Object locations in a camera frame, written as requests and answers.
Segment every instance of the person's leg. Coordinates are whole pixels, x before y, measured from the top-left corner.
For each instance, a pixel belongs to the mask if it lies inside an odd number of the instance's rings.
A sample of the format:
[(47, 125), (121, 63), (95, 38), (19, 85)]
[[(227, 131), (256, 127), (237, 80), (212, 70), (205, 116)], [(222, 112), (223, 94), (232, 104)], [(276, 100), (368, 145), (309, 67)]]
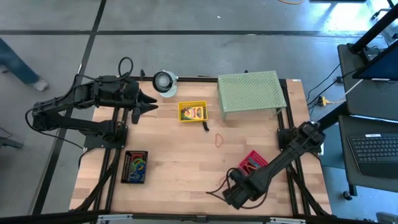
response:
[(18, 55), (0, 38), (0, 64), (25, 84), (32, 85), (35, 89), (43, 91), (49, 84), (38, 76)]

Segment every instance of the red box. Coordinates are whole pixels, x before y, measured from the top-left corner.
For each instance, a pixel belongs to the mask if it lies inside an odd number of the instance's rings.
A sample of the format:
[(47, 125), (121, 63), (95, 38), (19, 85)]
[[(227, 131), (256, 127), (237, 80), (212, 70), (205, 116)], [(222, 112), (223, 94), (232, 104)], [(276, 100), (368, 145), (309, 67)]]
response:
[(244, 175), (249, 175), (252, 171), (266, 165), (268, 165), (268, 162), (253, 150), (242, 160), (239, 164), (239, 168)]

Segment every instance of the concrete floor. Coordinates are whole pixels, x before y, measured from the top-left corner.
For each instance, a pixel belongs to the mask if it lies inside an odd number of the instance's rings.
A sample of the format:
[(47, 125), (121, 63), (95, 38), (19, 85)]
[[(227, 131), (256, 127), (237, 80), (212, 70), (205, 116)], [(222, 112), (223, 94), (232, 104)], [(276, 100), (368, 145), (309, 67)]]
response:
[[(100, 2), (0, 0), (0, 33), (2, 30), (91, 30)], [(368, 30), (372, 26), (369, 18), (373, 11), (366, 3), (308, 0), (296, 6), (276, 0), (107, 1), (99, 30), (289, 30), (337, 32), (337, 35), (97, 35), (85, 75), (116, 74), (120, 58), (129, 56), (134, 60), (135, 75), (141, 68), (148, 75), (166, 69), (179, 76), (276, 70), (279, 78), (302, 79), (307, 94), (339, 64), (337, 45), (358, 39), (338, 35), (338, 31)], [(21, 150), (5, 147), (0, 151), (0, 178), (3, 180), (0, 184), (0, 216), (8, 217), (31, 212), (53, 144), (52, 138), (27, 128), (24, 112), (36, 101), (66, 92), (80, 68), (89, 37), (0, 37), (50, 84), (50, 88), (41, 93), (24, 86), (11, 74), (0, 75), (0, 102), (3, 105), (0, 107), (0, 127), (25, 143)], [(385, 47), (386, 42), (378, 37), (371, 45)], [(337, 75), (340, 75), (340, 69), (332, 77)], [(310, 98), (332, 81), (330, 78), (313, 91)], [(325, 92), (325, 96), (337, 100), (343, 93), (343, 87), (335, 85)], [(322, 110), (316, 108), (312, 119), (321, 118), (331, 109), (332, 106)], [(73, 112), (74, 117), (81, 119), (91, 119), (92, 114), (93, 109)], [(78, 144), (84, 141), (80, 133), (73, 131), (68, 131), (66, 138)], [(78, 148), (68, 143), (63, 145), (44, 213), (68, 210), (80, 154)], [(347, 189), (344, 170), (332, 167), (323, 167), (323, 170), (331, 208), (338, 217), (376, 219), (376, 212), (398, 213), (398, 206), (392, 203), (397, 201), (397, 193), (358, 188), (359, 197), (347, 202), (340, 197), (340, 193)]]

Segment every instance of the white cable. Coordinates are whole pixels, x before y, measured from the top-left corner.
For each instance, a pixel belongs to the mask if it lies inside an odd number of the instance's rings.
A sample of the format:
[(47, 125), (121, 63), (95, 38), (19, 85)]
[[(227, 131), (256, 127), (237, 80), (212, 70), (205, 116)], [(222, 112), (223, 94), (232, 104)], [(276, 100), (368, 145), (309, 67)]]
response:
[(353, 91), (353, 89), (354, 89), (357, 85), (359, 85), (362, 81), (363, 81), (363, 80), (359, 80), (358, 82), (356, 82), (355, 85), (353, 85), (353, 87), (351, 87), (347, 92), (345, 92), (344, 95), (341, 96), (340, 99), (338, 99), (336, 102), (340, 102), (341, 99), (344, 98), (344, 96), (346, 96), (349, 92)]
[[(347, 91), (344, 93), (344, 95), (341, 96), (340, 99), (338, 99), (338, 100), (336, 101), (336, 103), (342, 103), (342, 102), (344, 102), (344, 101), (341, 101), (341, 99), (343, 99), (344, 96), (346, 96), (349, 92), (353, 91), (353, 89), (354, 89), (357, 85), (359, 85), (362, 81), (363, 81), (363, 80), (359, 80), (358, 82), (356, 82), (355, 85), (353, 85), (349, 90), (347, 90)], [(319, 118), (323, 117), (324, 114), (326, 114), (326, 113), (322, 113), (322, 114), (318, 115), (318, 117), (316, 118), (315, 121), (318, 121)]]

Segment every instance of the black wheel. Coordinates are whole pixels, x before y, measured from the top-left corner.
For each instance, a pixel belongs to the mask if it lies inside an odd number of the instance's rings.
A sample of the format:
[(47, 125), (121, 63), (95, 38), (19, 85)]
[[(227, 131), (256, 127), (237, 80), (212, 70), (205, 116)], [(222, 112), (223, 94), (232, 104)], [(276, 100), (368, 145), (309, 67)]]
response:
[(352, 200), (352, 199), (353, 199), (352, 196), (349, 194), (348, 191), (344, 191), (344, 192), (343, 192), (343, 197), (344, 197), (346, 200)]

